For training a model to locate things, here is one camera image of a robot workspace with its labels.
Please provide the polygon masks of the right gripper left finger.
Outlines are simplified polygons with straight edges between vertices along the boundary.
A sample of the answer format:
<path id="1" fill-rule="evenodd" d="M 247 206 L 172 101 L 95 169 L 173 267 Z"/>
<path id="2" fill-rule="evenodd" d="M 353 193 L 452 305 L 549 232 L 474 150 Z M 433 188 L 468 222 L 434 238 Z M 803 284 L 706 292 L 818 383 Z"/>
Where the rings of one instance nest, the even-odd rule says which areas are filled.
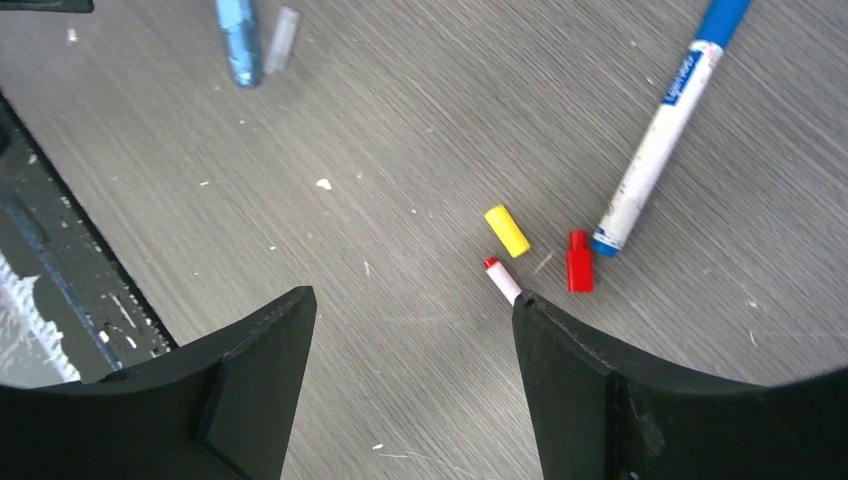
<path id="1" fill-rule="evenodd" d="M 97 382 L 3 387 L 2 477 L 279 478 L 316 310 L 299 286 Z"/>

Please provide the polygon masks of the white marker with blue cap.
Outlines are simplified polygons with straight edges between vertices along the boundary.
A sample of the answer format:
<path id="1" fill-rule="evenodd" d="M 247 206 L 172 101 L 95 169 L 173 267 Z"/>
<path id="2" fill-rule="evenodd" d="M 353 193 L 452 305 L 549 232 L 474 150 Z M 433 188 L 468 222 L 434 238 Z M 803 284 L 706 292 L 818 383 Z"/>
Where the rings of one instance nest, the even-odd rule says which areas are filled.
<path id="1" fill-rule="evenodd" d="M 749 0 L 710 3 L 592 235 L 594 252 L 614 257 L 623 249 L 749 5 Z"/>

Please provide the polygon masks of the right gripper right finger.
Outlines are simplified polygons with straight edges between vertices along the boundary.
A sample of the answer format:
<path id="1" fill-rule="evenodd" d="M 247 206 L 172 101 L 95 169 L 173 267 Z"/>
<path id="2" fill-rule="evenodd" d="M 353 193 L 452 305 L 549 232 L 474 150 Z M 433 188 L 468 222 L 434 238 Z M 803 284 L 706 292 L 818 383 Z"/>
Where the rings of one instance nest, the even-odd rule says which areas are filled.
<path id="1" fill-rule="evenodd" d="M 843 479 L 847 372 L 778 386 L 702 373 L 526 291 L 512 324 L 547 479 Z"/>

